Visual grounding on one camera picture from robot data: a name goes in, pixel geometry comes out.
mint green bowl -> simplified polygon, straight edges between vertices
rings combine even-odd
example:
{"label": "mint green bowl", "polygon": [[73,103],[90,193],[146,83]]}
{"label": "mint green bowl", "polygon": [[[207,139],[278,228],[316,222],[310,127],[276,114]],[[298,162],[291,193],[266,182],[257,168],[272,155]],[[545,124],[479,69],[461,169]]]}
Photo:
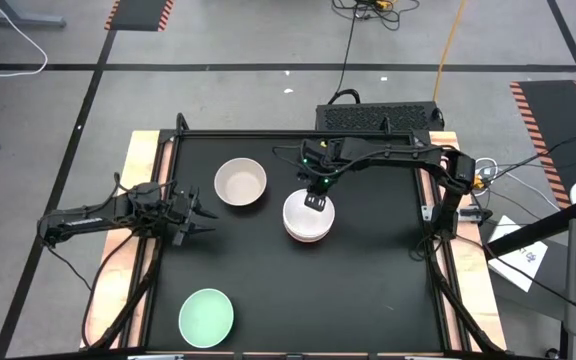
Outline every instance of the mint green bowl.
{"label": "mint green bowl", "polygon": [[202,289],[190,295],[179,311],[179,331],[188,344],[209,348],[222,342],[235,318],[232,303],[224,293]]}

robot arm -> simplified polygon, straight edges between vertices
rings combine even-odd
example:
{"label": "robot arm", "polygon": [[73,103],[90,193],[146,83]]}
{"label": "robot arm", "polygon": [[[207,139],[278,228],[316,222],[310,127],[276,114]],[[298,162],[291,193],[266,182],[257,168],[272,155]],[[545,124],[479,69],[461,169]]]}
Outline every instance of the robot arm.
{"label": "robot arm", "polygon": [[299,176],[309,181],[305,205],[317,211],[324,209],[326,193],[346,171],[370,166],[426,170],[445,189],[430,219],[433,233],[444,239],[455,237],[459,202],[470,194],[475,178],[475,161],[471,157],[453,147],[436,145],[373,144],[352,137],[304,140],[298,161]]}
{"label": "robot arm", "polygon": [[176,193],[174,183],[167,185],[172,187],[168,200],[161,199],[162,185],[149,182],[108,197],[98,205],[54,210],[39,220],[37,232],[46,245],[54,247],[74,235],[118,228],[131,229],[136,235],[145,237],[174,232],[174,245],[181,245],[186,235],[213,230],[190,221],[193,214],[217,218],[201,207],[198,190]]}

beige bowl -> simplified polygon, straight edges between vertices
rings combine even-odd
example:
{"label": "beige bowl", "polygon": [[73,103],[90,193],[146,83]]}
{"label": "beige bowl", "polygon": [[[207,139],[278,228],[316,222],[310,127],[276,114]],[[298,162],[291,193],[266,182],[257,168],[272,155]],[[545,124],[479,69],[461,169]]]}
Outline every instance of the beige bowl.
{"label": "beige bowl", "polygon": [[232,159],[223,164],[215,174],[215,192],[229,205],[252,204],[265,189],[266,172],[252,159]]}

white bowl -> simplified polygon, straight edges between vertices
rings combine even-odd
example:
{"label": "white bowl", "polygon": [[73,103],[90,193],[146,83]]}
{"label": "white bowl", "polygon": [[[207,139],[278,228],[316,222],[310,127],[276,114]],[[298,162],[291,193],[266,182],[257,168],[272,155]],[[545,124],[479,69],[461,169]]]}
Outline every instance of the white bowl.
{"label": "white bowl", "polygon": [[221,165],[215,174],[215,192],[229,205],[252,204],[265,189],[266,172],[252,159],[232,159]]}
{"label": "white bowl", "polygon": [[284,227],[290,236],[302,242],[314,242],[322,239],[335,220],[335,206],[326,197],[326,206],[319,212],[304,205],[306,189],[290,194],[284,202]]}

concrete floor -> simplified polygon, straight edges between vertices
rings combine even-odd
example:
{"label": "concrete floor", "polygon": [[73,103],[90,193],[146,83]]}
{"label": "concrete floor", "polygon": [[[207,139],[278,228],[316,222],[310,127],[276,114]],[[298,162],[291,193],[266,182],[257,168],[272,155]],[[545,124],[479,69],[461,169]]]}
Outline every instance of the concrete floor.
{"label": "concrete floor", "polygon": [[[25,0],[20,5],[66,17],[65,29],[27,30],[51,64],[94,64],[112,3]],[[576,0],[558,4],[576,41]],[[377,22],[357,23],[349,62],[438,63],[458,5],[457,0],[423,1],[402,15],[396,33]],[[118,33],[108,63],[340,63],[350,23],[329,7],[326,0],[178,2],[165,32]],[[575,65],[544,0],[469,2],[463,16],[450,64]],[[14,31],[0,28],[1,64],[40,60]],[[91,76],[92,71],[73,70],[0,79],[0,330]],[[491,156],[500,163],[524,159],[534,148],[508,84],[550,79],[576,80],[576,72],[445,73],[439,105],[447,129],[457,131],[461,148],[473,157]],[[433,72],[352,71],[344,84],[365,102],[424,101],[432,96],[434,80]],[[82,138],[59,207],[92,204],[107,195],[133,130],[171,128],[178,111],[193,129],[311,129],[316,105],[328,101],[338,81],[338,71],[106,71],[86,126],[75,130]],[[552,198],[543,171],[526,167],[515,174]],[[539,216],[552,211],[512,179],[500,179],[495,188]],[[496,218],[534,220],[500,198],[493,197],[489,207]],[[104,238],[81,236],[57,251],[92,279]],[[8,356],[75,351],[87,295],[63,263],[44,254]],[[558,345],[557,321],[497,301],[511,350],[538,356]]]}

